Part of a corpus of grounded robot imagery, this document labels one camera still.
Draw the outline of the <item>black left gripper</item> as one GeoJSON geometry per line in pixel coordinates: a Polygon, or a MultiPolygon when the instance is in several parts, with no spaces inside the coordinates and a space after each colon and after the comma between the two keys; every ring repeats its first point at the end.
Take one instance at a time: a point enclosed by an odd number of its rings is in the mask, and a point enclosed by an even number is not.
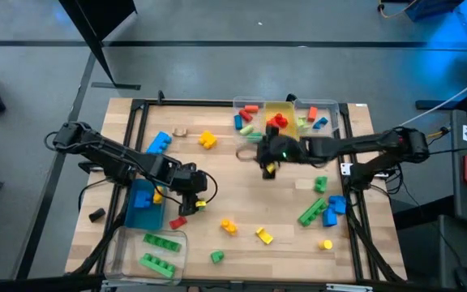
{"type": "Polygon", "coordinates": [[[178,214],[182,217],[193,215],[198,211],[196,203],[198,202],[197,193],[208,189],[207,175],[197,168],[194,162],[180,165],[173,174],[169,185],[171,191],[182,195],[182,202],[178,208],[178,214]]]}

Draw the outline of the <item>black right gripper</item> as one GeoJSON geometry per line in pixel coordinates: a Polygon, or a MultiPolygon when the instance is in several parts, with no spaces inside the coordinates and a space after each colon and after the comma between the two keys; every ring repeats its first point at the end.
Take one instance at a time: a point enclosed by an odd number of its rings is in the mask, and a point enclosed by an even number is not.
{"type": "Polygon", "coordinates": [[[270,174],[275,174],[279,167],[278,162],[298,164],[311,162],[304,146],[298,140],[288,135],[281,135],[280,129],[274,126],[266,126],[265,134],[257,143],[255,160],[260,164],[263,179],[270,179],[270,174]]]}

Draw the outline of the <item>long green four-stud block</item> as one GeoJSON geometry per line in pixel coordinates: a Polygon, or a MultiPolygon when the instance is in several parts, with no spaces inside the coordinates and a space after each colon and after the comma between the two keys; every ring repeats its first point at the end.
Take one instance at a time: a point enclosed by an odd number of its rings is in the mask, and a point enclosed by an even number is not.
{"type": "Polygon", "coordinates": [[[166,278],[172,278],[176,270],[173,264],[148,253],[139,259],[139,263],[166,278]]]}
{"type": "Polygon", "coordinates": [[[145,243],[152,244],[153,246],[163,248],[168,251],[179,252],[182,245],[178,242],[169,240],[167,238],[162,238],[154,234],[145,234],[143,241],[145,243]]]}
{"type": "Polygon", "coordinates": [[[328,204],[326,203],[325,199],[319,198],[317,199],[299,218],[298,223],[303,226],[307,227],[311,224],[311,222],[317,218],[325,209],[328,208],[328,204]]]}

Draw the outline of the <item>yellow four-stud block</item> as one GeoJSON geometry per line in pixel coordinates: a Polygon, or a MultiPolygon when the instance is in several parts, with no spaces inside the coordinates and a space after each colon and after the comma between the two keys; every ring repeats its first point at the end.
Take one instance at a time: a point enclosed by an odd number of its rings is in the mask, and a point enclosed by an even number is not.
{"type": "Polygon", "coordinates": [[[213,148],[216,145],[217,139],[210,131],[204,131],[199,137],[199,144],[205,149],[213,148]]]}

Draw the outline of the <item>long blue four-stud block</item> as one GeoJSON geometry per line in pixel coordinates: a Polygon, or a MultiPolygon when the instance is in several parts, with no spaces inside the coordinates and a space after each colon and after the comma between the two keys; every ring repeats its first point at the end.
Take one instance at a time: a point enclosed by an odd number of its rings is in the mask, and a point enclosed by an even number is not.
{"type": "Polygon", "coordinates": [[[159,131],[155,139],[149,144],[146,153],[163,154],[172,143],[172,136],[159,131]]]}

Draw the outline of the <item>yellow arch block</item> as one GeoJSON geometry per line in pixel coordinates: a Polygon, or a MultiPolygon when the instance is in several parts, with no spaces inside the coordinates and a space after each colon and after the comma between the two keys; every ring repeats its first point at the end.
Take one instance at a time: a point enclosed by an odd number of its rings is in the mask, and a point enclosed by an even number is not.
{"type": "Polygon", "coordinates": [[[255,234],[266,245],[269,245],[273,240],[273,237],[263,227],[258,228],[255,234]]]}

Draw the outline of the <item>blue plastic bin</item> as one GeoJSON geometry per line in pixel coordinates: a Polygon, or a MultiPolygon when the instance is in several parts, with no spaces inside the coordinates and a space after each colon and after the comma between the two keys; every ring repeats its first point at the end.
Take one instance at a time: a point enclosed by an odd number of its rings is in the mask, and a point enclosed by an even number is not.
{"type": "Polygon", "coordinates": [[[131,185],[130,198],[127,205],[125,227],[141,230],[160,230],[164,225],[165,201],[154,204],[149,208],[135,208],[133,206],[135,192],[148,190],[154,192],[154,185],[145,179],[136,179],[131,185]]]}

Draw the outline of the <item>yellow plastic bin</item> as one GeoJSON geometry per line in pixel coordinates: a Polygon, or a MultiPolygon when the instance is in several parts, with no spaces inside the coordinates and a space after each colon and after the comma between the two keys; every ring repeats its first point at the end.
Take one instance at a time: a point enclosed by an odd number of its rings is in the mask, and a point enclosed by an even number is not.
{"type": "Polygon", "coordinates": [[[264,105],[264,114],[262,117],[262,127],[265,130],[267,120],[274,118],[278,113],[283,114],[288,119],[286,128],[279,128],[280,135],[287,135],[294,139],[299,138],[298,126],[295,119],[294,105],[288,101],[267,101],[264,105]]]}

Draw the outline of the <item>large clear plastic bin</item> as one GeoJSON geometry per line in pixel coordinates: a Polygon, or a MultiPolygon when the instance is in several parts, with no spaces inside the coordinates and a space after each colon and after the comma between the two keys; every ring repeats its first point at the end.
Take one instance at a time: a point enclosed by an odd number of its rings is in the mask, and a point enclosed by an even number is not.
{"type": "Polygon", "coordinates": [[[188,240],[185,233],[178,230],[140,230],[120,227],[115,231],[108,247],[104,274],[107,280],[117,284],[153,284],[176,286],[182,280],[186,268],[188,240]],[[143,241],[145,234],[154,234],[178,242],[179,252],[168,251],[143,241]],[[172,278],[144,267],[139,259],[151,254],[173,264],[176,268],[172,278]]]}

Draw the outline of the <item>black front beam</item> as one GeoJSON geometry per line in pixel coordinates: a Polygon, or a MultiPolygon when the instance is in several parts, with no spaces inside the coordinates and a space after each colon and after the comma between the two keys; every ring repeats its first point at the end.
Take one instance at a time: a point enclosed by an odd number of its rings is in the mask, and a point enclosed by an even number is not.
{"type": "Polygon", "coordinates": [[[104,279],[100,274],[0,280],[0,292],[80,292],[100,289],[104,279]]]}

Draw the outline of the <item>black partition board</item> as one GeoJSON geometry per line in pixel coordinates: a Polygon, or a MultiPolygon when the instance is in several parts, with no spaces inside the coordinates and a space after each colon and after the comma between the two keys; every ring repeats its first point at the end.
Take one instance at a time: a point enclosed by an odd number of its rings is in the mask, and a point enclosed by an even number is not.
{"type": "Polygon", "coordinates": [[[92,55],[111,81],[98,88],[140,90],[137,84],[116,83],[105,58],[103,40],[132,14],[138,14],[134,0],[58,0],[92,55]]]}

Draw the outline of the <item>blue box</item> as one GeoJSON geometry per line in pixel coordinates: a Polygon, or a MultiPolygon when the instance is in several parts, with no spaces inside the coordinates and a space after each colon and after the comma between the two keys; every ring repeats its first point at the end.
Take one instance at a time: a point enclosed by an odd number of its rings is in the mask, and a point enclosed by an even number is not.
{"type": "Polygon", "coordinates": [[[405,9],[413,22],[453,12],[464,0],[413,0],[405,9]]]}

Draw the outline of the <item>black clamp bracket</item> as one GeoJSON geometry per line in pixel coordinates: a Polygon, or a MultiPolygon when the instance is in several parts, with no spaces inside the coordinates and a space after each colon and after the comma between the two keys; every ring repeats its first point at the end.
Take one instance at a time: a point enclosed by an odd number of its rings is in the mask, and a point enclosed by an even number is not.
{"type": "Polygon", "coordinates": [[[102,165],[92,161],[81,161],[78,163],[78,167],[85,173],[105,173],[105,169],[102,165]]]}

